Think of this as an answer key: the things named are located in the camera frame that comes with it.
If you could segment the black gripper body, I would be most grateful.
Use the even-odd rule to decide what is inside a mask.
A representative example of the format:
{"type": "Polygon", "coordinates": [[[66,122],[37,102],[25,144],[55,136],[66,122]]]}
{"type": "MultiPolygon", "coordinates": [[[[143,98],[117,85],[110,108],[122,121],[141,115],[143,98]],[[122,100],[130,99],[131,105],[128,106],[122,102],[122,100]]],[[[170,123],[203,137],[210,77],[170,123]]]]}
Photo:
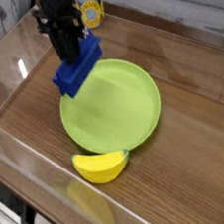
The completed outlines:
{"type": "Polygon", "coordinates": [[[48,34],[52,29],[75,27],[80,31],[85,28],[75,0],[38,0],[34,15],[41,33],[48,34]]]}

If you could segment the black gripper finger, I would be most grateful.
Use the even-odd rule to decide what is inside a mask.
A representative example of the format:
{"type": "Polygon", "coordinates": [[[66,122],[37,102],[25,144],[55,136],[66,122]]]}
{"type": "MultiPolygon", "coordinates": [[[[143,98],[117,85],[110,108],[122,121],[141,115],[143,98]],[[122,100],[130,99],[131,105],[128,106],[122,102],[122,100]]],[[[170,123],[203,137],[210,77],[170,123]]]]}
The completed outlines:
{"type": "Polygon", "coordinates": [[[60,59],[67,63],[74,63],[80,54],[80,39],[87,37],[87,28],[83,25],[59,28],[51,27],[50,41],[60,59]]]}

